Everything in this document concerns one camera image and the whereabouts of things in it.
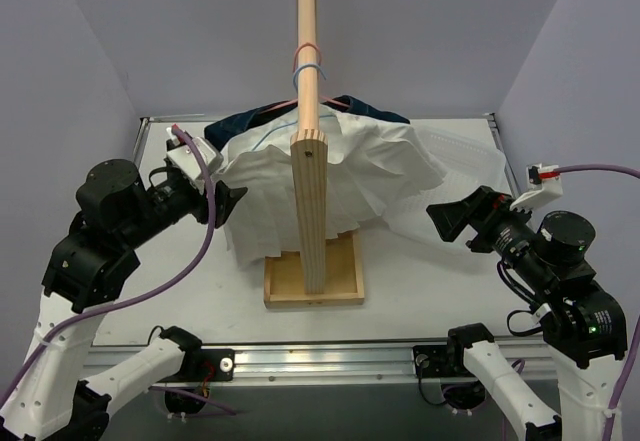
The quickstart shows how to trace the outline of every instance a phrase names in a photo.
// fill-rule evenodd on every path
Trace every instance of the dark blue cloth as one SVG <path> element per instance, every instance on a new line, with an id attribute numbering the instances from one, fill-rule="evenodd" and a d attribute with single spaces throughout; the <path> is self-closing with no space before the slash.
<path id="1" fill-rule="evenodd" d="M 329 101 L 323 104 L 343 113 L 368 116 L 370 118 L 379 119 L 380 121 L 388 121 L 390 123 L 409 124 L 409 120 L 399 114 L 392 113 L 390 111 L 380 111 L 352 96 L 343 95 L 334 99 L 341 103 L 348 104 L 349 108 L 332 104 Z M 280 101 L 260 108 L 251 109 L 244 113 L 233 114 L 221 119 L 220 121 L 216 121 L 204 128 L 204 137 L 213 146 L 215 146 L 218 151 L 222 151 L 222 148 L 224 148 L 224 146 L 235 136 L 238 136 L 251 128 L 263 126 L 280 116 L 284 116 L 295 109 L 298 105 L 297 103 L 293 103 L 288 106 L 283 106 L 282 108 L 274 109 L 268 113 L 264 113 L 265 110 L 283 102 L 284 101 Z"/>

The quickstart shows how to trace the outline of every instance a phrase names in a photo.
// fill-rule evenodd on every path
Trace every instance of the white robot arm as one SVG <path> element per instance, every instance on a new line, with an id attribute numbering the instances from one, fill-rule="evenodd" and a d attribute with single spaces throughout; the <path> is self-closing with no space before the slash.
<path id="1" fill-rule="evenodd" d="M 152 172 L 165 172 L 166 181 L 145 190 L 137 167 L 116 159 L 94 167 L 78 189 L 81 212 L 49 261 L 27 361 L 0 402 L 3 439 L 99 439 L 127 402 L 202 360 L 200 340 L 172 327 L 120 365 L 80 379 L 102 319 L 140 264 L 134 250 L 188 214 L 221 226 L 247 191 L 218 181 L 208 199 L 204 176 L 222 156 L 204 139 L 178 132 L 186 141 L 171 136 L 166 166 Z"/>
<path id="2" fill-rule="evenodd" d="M 482 324 L 449 331 L 448 360 L 482 383 L 521 441 L 601 441 L 613 386 L 622 371 L 614 356 L 594 359 L 586 369 L 554 348 L 562 416 L 549 408 L 504 358 Z M 621 423 L 612 440 L 622 439 Z"/>
<path id="3" fill-rule="evenodd" d="M 519 380 L 484 326 L 450 331 L 449 351 L 457 353 L 450 362 L 464 366 L 482 382 L 518 439 L 600 441 L 607 420 L 616 414 L 609 403 L 627 352 L 626 320 L 584 259 L 595 238 L 586 219 L 555 211 L 545 216 L 537 232 L 527 226 L 530 209 L 562 192 L 553 168 L 534 168 L 531 184 L 537 187 L 529 196 L 514 201 L 482 186 L 462 201 L 429 206 L 427 213 L 444 241 L 453 241 L 470 225 L 477 232 L 467 243 L 470 250 L 501 256 L 498 274 L 529 304 L 534 323 L 540 324 L 533 332 L 542 333 L 550 347 L 558 371 L 562 419 Z M 515 271 L 528 288 L 508 270 Z M 613 419 L 612 439 L 619 441 L 619 413 Z"/>

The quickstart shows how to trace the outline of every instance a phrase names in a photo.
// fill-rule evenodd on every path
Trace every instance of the bolt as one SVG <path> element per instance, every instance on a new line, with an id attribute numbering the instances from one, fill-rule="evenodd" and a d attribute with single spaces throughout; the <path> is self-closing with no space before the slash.
<path id="1" fill-rule="evenodd" d="M 233 369 L 233 361 L 231 358 L 222 358 L 220 360 L 220 371 L 223 373 L 228 373 Z"/>

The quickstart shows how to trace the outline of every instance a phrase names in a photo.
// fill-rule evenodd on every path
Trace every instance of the wooden pole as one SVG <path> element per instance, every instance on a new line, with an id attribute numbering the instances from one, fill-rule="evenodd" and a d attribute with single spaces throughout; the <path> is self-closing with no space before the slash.
<path id="1" fill-rule="evenodd" d="M 316 44 L 316 0 L 298 0 L 298 45 Z M 310 46 L 298 53 L 298 66 L 317 63 Z M 298 132 L 291 138 L 300 259 L 307 294 L 324 292 L 326 271 L 327 139 L 318 124 L 318 71 L 298 75 Z"/>

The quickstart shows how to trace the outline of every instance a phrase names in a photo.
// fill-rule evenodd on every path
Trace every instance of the white wall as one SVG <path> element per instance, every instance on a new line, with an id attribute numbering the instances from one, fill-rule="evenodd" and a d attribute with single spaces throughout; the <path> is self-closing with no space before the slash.
<path id="1" fill-rule="evenodd" d="M 293 98 L 295 0 L 77 0 L 139 115 Z M 495 111 L 555 0 L 318 0 L 327 95 Z"/>
<path id="2" fill-rule="evenodd" d="M 640 0 L 558 0 L 498 111 L 517 174 L 541 161 L 640 168 L 639 6 Z M 553 208 L 595 225 L 588 259 L 631 329 L 640 311 L 640 183 L 594 173 L 567 174 L 563 185 L 566 194 Z M 627 439 L 640 429 L 638 368 L 623 398 Z"/>
<path id="3" fill-rule="evenodd" d="M 75 190 L 139 122 L 74 0 L 0 0 L 0 387 L 19 368 Z"/>

